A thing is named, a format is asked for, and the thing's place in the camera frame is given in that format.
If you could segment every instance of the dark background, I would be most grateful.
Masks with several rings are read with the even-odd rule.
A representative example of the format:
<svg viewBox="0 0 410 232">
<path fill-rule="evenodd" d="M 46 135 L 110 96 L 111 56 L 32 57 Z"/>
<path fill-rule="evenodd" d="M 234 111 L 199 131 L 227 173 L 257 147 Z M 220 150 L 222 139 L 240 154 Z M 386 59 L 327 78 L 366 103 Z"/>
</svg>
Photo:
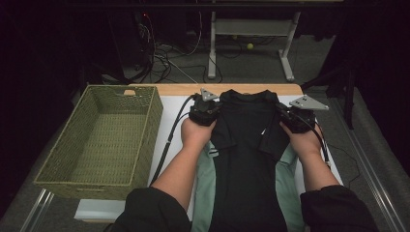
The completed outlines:
<svg viewBox="0 0 410 232">
<path fill-rule="evenodd" d="M 314 35 L 320 41 L 338 34 L 322 73 L 356 59 L 355 84 L 409 173 L 406 152 L 409 100 L 405 84 L 410 71 L 408 6 L 404 1 L 391 4 L 383 11 L 302 13 L 296 36 Z M 135 20 L 138 14 L 66 14 L 61 3 L 52 0 L 0 2 L 1 216 L 50 136 L 73 110 L 73 94 L 87 83 L 101 83 L 102 73 L 122 78 L 122 65 L 144 64 L 146 57 L 141 51 L 144 44 L 132 29 L 138 23 Z M 187 30 L 198 30 L 197 20 L 191 20 L 190 13 L 150 15 L 158 26 L 158 36 L 180 46 L 186 42 Z M 254 17 L 244 12 L 223 15 Z M 209 22 L 209 13 L 203 17 L 204 22 Z M 343 94 L 346 84 L 343 75 L 321 84 L 335 83 L 341 86 Z"/>
</svg>

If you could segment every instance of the person's left hand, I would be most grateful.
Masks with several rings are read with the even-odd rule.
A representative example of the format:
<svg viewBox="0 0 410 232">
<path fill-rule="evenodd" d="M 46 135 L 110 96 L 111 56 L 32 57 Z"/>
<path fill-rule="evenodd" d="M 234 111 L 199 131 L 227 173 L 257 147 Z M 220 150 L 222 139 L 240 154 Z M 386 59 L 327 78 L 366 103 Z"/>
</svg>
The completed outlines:
<svg viewBox="0 0 410 232">
<path fill-rule="evenodd" d="M 211 139 L 211 132 L 216 122 L 211 126 L 199 126 L 190 118 L 184 120 L 181 126 L 181 139 L 184 147 L 196 147 L 202 149 Z"/>
</svg>

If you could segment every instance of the basket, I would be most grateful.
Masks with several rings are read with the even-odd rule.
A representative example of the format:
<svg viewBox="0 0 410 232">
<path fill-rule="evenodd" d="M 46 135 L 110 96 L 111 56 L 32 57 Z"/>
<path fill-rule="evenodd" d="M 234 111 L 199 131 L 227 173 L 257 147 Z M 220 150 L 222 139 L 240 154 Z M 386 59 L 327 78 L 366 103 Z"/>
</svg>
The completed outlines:
<svg viewBox="0 0 410 232">
<path fill-rule="evenodd" d="M 154 86 L 88 86 L 34 184 L 61 197 L 125 200 L 147 187 L 161 115 Z"/>
</svg>

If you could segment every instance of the person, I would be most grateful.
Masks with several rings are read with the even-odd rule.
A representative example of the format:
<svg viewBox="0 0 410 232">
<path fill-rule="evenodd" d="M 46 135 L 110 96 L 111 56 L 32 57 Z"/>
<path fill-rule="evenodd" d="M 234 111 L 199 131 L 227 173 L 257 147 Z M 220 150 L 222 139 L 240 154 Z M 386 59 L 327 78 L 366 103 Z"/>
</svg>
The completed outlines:
<svg viewBox="0 0 410 232">
<path fill-rule="evenodd" d="M 377 231 L 366 207 L 353 191 L 340 185 L 320 155 L 321 146 L 313 131 L 290 137 L 303 167 L 306 191 L 301 195 L 302 213 L 310 231 Z M 159 178 L 148 188 L 134 189 L 111 231 L 190 231 L 187 216 L 195 168 L 203 147 L 211 138 L 210 127 L 198 126 L 189 118 L 181 126 L 183 147 Z"/>
</svg>

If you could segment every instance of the black sleeve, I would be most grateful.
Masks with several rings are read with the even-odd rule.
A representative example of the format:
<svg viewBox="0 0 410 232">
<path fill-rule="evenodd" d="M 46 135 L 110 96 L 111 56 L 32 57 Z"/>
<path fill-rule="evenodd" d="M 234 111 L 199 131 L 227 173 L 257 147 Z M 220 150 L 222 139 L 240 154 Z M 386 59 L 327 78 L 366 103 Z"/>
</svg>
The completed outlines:
<svg viewBox="0 0 410 232">
<path fill-rule="evenodd" d="M 310 231 L 378 231 L 367 206 L 343 186 L 329 186 L 301 195 L 302 214 Z"/>
<path fill-rule="evenodd" d="M 156 188 L 139 188 L 127 196 L 125 210 L 111 231 L 185 232 L 190 231 L 190 220 L 184 208 L 169 194 Z"/>
</svg>

